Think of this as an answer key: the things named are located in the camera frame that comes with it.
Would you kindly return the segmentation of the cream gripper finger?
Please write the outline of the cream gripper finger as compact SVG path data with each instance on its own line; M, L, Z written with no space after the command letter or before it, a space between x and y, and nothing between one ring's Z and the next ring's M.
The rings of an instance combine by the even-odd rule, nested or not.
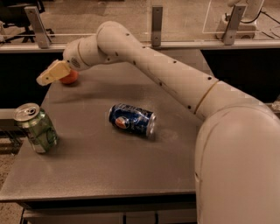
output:
M40 86L46 86L54 81L60 80L70 74L71 68L64 60L56 59L40 76L36 82Z

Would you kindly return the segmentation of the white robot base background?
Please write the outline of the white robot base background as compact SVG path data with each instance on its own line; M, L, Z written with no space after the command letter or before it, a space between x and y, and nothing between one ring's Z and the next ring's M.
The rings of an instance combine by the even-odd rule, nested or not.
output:
M227 0L230 13L221 16L216 29L216 38L235 36L238 39L252 39L257 32L257 22L264 0Z

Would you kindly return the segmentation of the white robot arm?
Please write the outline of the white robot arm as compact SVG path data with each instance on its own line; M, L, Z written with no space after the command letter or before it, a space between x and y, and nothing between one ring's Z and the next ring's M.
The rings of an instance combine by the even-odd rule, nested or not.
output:
M198 223L280 224L280 119L255 97L143 45L114 21L69 43L37 82L120 61L203 122L195 146Z

